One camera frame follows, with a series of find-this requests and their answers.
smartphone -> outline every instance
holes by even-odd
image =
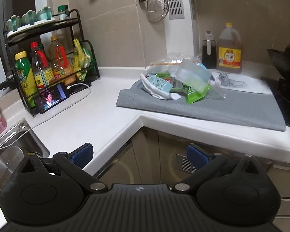
[[[41,92],[40,95],[34,98],[34,102],[42,114],[69,98],[69,96],[70,94],[65,84],[59,83]]]

black metal rack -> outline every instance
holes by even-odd
[[[100,74],[99,74],[99,70],[98,70],[98,65],[97,65],[97,62],[96,62],[96,57],[95,57],[95,53],[94,53],[94,50],[93,50],[93,46],[91,44],[90,41],[88,40],[85,40],[84,38],[84,33],[83,33],[83,27],[82,27],[82,23],[81,23],[81,18],[80,18],[80,15],[79,15],[79,12],[77,9],[72,9],[71,11],[69,11],[70,14],[72,12],[76,12],[77,14],[77,17],[76,18],[70,18],[70,19],[66,19],[66,20],[61,20],[61,21],[56,21],[54,23],[48,23],[48,24],[44,24],[44,25],[41,25],[41,26],[37,26],[37,27],[34,27],[34,28],[30,28],[24,32],[20,32],[18,34],[14,34],[13,36],[10,36],[9,38],[7,38],[7,31],[4,31],[3,34],[4,34],[4,39],[5,39],[5,47],[6,47],[6,52],[7,52],[7,56],[8,56],[8,60],[9,60],[9,65],[12,69],[12,74],[13,74],[13,77],[14,77],[14,80],[17,82],[17,90],[19,92],[19,95],[20,95],[20,98],[22,99],[22,102],[25,106],[25,109],[33,116],[35,117],[36,114],[39,113],[39,110],[37,107],[31,107],[29,102],[28,102],[28,98],[32,97],[32,96],[35,96],[35,95],[38,95],[39,93],[43,92],[44,90],[46,90],[47,88],[57,84],[58,82],[60,81],[63,81],[64,79],[70,77],[70,76],[73,76],[79,72],[82,72],[84,70],[87,70],[87,74],[86,74],[86,77],[85,77],[85,80],[82,82],[84,84],[87,84],[89,86],[91,86],[91,82],[95,81],[96,79],[98,79],[100,77]],[[70,33],[71,33],[71,38],[72,38],[72,43],[73,43],[73,47],[74,46],[74,34],[73,34],[73,29],[72,29],[72,26],[78,24],[79,25],[79,29],[80,29],[80,35],[81,35],[81,39],[79,40],[81,43],[86,43],[89,45],[90,47],[90,50],[91,50],[91,54],[92,54],[92,57],[93,57],[93,60],[94,60],[94,67],[92,66],[89,66],[85,69],[81,69],[79,71],[76,71],[64,78],[61,78],[60,80],[57,80],[55,81],[54,83],[51,83],[50,85],[48,85],[47,87],[43,88],[42,90],[38,90],[37,92],[31,94],[31,95],[28,95],[26,96],[21,84],[20,84],[20,81],[19,81],[19,78],[18,78],[18,75],[17,75],[17,72],[16,72],[16,68],[15,68],[15,60],[12,58],[11,56],[11,52],[10,52],[10,48],[22,41],[25,41],[27,39],[30,39],[30,38],[33,38],[33,37],[36,37],[36,36],[39,36],[39,35],[42,35],[42,34],[45,34],[45,33],[48,33],[48,32],[52,32],[52,31],[55,31],[55,30],[59,30],[59,29],[64,29],[64,28],[70,28]],[[86,86],[84,85],[78,85],[78,86],[73,86],[69,89],[69,92],[70,92],[70,95],[74,94],[74,93],[77,93],[83,89],[87,88]]]

strainer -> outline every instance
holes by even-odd
[[[147,0],[147,19],[150,22],[163,20],[169,12],[168,0]]]

cabinet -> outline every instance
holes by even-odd
[[[120,184],[141,184],[141,177],[138,171],[132,144],[129,143],[122,148],[119,159],[110,161],[109,168],[103,176],[98,176],[100,180],[109,188],[113,183]]]
[[[225,154],[229,159],[240,159],[244,155],[143,127],[95,177],[109,187],[113,183],[172,186],[196,171],[186,159],[190,143],[211,154]],[[290,165],[258,157],[257,160],[284,197],[274,224],[282,232],[290,232]]]
[[[178,155],[186,157],[186,149],[190,143],[198,145],[200,148],[211,154],[225,154],[231,160],[240,159],[244,155],[243,153],[210,146],[163,132],[158,132],[158,138],[161,163],[161,182],[166,184],[174,184],[190,175],[185,171],[189,171],[187,170],[187,167],[191,165],[191,163],[186,159],[178,158]],[[257,158],[257,160],[264,170],[267,170],[271,164],[271,160],[268,159]]]
[[[290,232],[290,165],[274,164],[268,171],[268,176],[282,196],[274,224],[282,232]]]

soy sauce bottle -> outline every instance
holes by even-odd
[[[213,32],[206,31],[203,36],[202,64],[207,69],[216,69],[216,43]]]

